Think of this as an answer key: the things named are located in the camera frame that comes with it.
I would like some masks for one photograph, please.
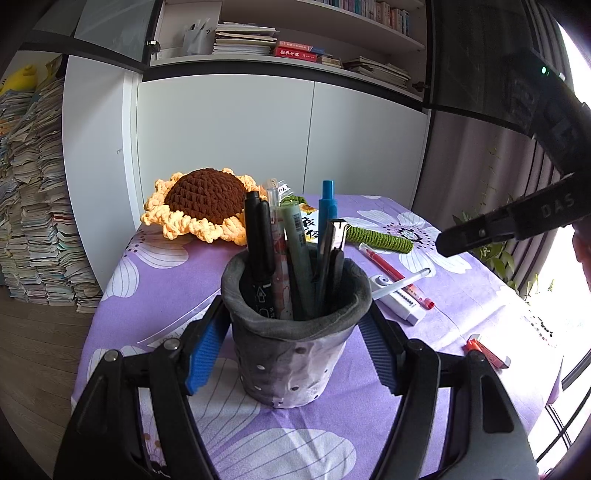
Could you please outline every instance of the gray pen cup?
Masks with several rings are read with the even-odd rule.
[[[315,250],[310,249],[314,261]],[[301,407],[317,399],[330,379],[345,342],[371,304],[369,280],[345,259],[340,295],[331,313],[311,320],[279,320],[259,315],[251,298],[248,252],[233,257],[222,275],[222,299],[232,319],[232,335],[245,391],[276,408]],[[299,299],[292,288],[294,314]]]

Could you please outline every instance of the tablecloth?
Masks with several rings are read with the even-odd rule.
[[[307,200],[317,203],[316,196]],[[409,338],[420,338],[437,351],[461,355],[473,333],[500,344],[512,362],[509,369],[498,372],[499,377],[530,431],[559,376],[561,355],[551,332],[476,258],[439,255],[434,247],[439,231],[393,200],[337,196],[337,202],[339,216],[351,224],[413,241],[410,254],[384,253],[403,274],[432,269],[431,276],[417,285],[436,307],[414,327],[387,307],[382,308],[385,316],[399,321]],[[304,223],[314,237],[313,215]],[[207,244],[190,235],[169,241],[159,226],[141,226],[93,318],[73,405],[107,349],[119,349],[124,355],[150,351],[165,338],[180,336],[184,325],[203,316],[219,291],[227,261],[242,248],[223,241]],[[368,275],[381,273],[354,245],[347,245],[345,254]],[[149,391],[142,390],[140,399],[150,458],[164,465]],[[365,480],[388,437],[400,399],[379,383],[355,328],[323,395],[291,410],[264,406],[242,389],[230,329],[207,385],[189,403],[222,480]],[[439,464],[448,405],[449,391],[440,389],[423,475]]]

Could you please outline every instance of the gray curtain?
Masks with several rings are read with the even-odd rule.
[[[572,88],[558,24],[534,0],[524,0],[524,5],[534,48]],[[452,215],[463,210],[472,215],[490,212],[510,197],[517,199],[560,179],[538,142],[513,130],[442,111],[432,112],[430,128],[413,211],[441,230],[454,225]],[[551,231],[509,244],[515,259],[513,280],[522,293],[540,272],[555,235]]]

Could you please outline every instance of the crocheted sunflower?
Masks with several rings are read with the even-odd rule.
[[[146,225],[162,225],[163,235],[170,240],[192,233],[207,243],[221,238],[246,245],[244,195],[257,190],[267,198],[252,177],[236,176],[229,168],[175,173],[169,181],[156,180],[154,186],[156,191],[144,204],[146,213],[141,220]]]

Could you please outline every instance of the black marker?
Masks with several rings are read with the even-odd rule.
[[[248,264],[251,269],[254,310],[263,317],[277,318],[273,296],[272,276],[275,256],[271,234],[269,203],[258,192],[248,192],[244,200],[244,223]]]

